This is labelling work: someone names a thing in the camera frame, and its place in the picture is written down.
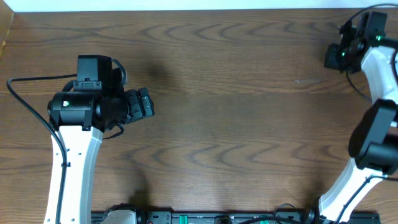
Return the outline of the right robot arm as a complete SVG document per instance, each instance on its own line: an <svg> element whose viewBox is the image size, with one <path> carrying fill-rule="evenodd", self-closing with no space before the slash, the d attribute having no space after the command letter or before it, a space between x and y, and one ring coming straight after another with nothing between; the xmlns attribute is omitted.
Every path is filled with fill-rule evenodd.
<svg viewBox="0 0 398 224"><path fill-rule="evenodd" d="M387 15L367 7L340 28L341 42L330 44L324 66L350 76L363 72L371 107L354 129L350 159L336 182L305 215L305 223L348 223L357 204L397 170L397 40L384 32Z"/></svg>

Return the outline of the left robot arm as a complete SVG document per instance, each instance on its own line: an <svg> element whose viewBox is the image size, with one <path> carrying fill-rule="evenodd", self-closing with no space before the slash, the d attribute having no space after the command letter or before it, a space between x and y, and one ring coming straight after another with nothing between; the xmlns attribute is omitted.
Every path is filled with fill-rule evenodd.
<svg viewBox="0 0 398 224"><path fill-rule="evenodd" d="M103 134L155 114L146 88L124 90L124 67L79 55L76 80L48 104L53 162L45 223L90 223L95 164Z"/></svg>

